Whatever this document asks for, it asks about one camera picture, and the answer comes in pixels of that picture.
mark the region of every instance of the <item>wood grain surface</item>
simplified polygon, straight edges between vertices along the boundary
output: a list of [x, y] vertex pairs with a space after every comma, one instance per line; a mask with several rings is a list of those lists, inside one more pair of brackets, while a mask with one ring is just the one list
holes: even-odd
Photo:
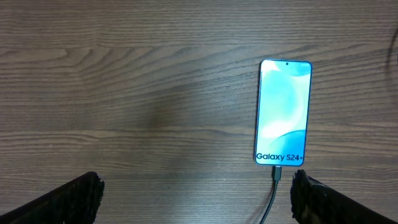
[[[259, 63], [313, 63], [307, 173], [398, 221], [396, 0], [0, 1], [0, 214], [88, 171], [96, 223], [258, 223]], [[295, 223], [286, 167], [267, 223]]]

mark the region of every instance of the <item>blue wallpaper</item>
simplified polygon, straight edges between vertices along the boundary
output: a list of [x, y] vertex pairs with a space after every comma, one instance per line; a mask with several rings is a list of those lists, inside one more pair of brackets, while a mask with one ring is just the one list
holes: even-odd
[[261, 63], [255, 155], [258, 164], [302, 165], [311, 72], [309, 62]]

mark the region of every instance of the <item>black cable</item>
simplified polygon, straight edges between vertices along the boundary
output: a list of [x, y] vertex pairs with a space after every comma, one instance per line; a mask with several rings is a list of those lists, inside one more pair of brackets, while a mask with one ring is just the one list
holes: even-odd
[[274, 203], [275, 195], [276, 195], [276, 190], [278, 188], [278, 182], [280, 180], [280, 177], [282, 176], [282, 168], [280, 166], [273, 166], [272, 167], [272, 179], [274, 180], [274, 189], [272, 191], [271, 199], [269, 200], [266, 212], [261, 218], [260, 224], [264, 224], [269, 211], [271, 210], [272, 203]]

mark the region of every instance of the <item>phone frame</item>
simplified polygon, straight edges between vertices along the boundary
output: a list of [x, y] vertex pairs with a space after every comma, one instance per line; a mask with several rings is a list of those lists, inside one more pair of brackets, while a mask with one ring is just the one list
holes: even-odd
[[[303, 152], [303, 161], [302, 161], [302, 163], [300, 164], [300, 165], [277, 165], [277, 164], [260, 164], [260, 163], [258, 163], [257, 162], [257, 157], [256, 157], [256, 155], [257, 155], [257, 139], [258, 139], [258, 131], [259, 131], [259, 112], [260, 112], [260, 97], [261, 97], [261, 79], [262, 79], [262, 70], [261, 70], [261, 68], [262, 68], [262, 63], [263, 62], [265, 62], [265, 61], [278, 61], [278, 62], [287, 62], [287, 63], [289, 63], [289, 62], [306, 62], [306, 63], [309, 63], [310, 64], [310, 67], [311, 67], [311, 72], [310, 72], [310, 89], [309, 89], [309, 91], [308, 91], [308, 105], [307, 105], [307, 120], [306, 120], [306, 122], [305, 122], [305, 136], [304, 136], [304, 152]], [[261, 63], [260, 63], [260, 72], [259, 72], [259, 89], [258, 89], [258, 92], [257, 92], [257, 98], [258, 98], [258, 101], [257, 101], [257, 111], [256, 111], [256, 137], [255, 137], [255, 140], [254, 140], [254, 155], [253, 155], [253, 159], [254, 159], [254, 162], [256, 163], [256, 165], [259, 165], [259, 166], [289, 166], [289, 167], [299, 167], [299, 166], [302, 166], [303, 164], [304, 164], [304, 161], [305, 161], [305, 148], [307, 147], [307, 131], [308, 131], [308, 117], [309, 117], [309, 114], [310, 114], [310, 100], [311, 100], [311, 88], [312, 88], [312, 70], [313, 70], [313, 66], [312, 66], [312, 63], [311, 62], [309, 62], [309, 61], [301, 61], [301, 60], [289, 60], [289, 59], [274, 59], [274, 58], [267, 58], [267, 59], [264, 59]]]

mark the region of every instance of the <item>phone screen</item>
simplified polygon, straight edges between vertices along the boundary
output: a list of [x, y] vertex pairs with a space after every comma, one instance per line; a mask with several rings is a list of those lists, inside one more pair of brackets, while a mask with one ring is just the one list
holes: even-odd
[[304, 163], [310, 62], [264, 60], [261, 63], [254, 159], [260, 165]]

